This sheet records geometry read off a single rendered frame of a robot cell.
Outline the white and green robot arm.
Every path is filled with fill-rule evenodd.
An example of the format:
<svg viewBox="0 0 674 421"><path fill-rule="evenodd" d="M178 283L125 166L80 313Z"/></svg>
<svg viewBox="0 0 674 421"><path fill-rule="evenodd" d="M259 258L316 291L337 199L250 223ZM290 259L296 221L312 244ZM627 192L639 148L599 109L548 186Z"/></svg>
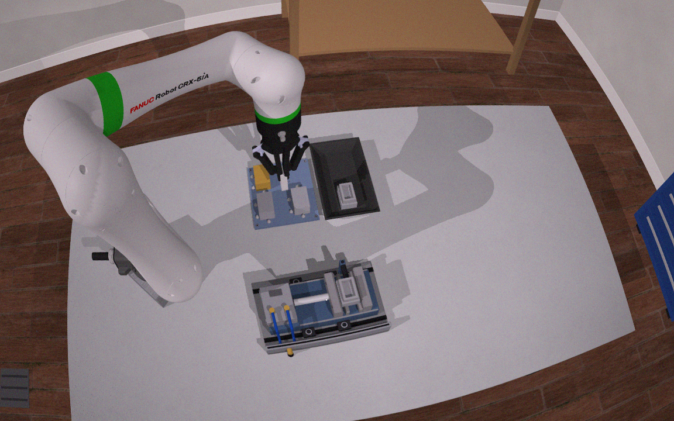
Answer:
<svg viewBox="0 0 674 421"><path fill-rule="evenodd" d="M143 194L128 156L107 136L180 94L220 81L252 97L260 135L284 142L299 130L302 64L240 31L42 94L23 125L27 149L68 215L114 246L92 251L92 260L109 260L120 275L133 270L171 303L198 293L201 262Z"/></svg>

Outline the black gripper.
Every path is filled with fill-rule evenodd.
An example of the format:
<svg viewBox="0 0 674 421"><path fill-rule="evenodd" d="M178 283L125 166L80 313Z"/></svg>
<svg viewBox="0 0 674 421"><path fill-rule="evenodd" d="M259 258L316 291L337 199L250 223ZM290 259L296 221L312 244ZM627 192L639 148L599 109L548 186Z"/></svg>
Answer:
<svg viewBox="0 0 674 421"><path fill-rule="evenodd" d="M288 190L289 171L297 170L303 153L309 146L310 141L308 140L308 136L305 135L300 137L296 132L291 137L286 138L284 142L281 142L280 140L270 140L262 136L260 146L253 146L252 151L253 157L259 159L260 163L269 172L269 175L277 174L278 181L281 184L281 190ZM295 147L295 149L291 156L293 147ZM270 161L264 151L269 154L274 154L276 165L273 165L272 161ZM283 165L281 165L279 154L283 154Z"/></svg>

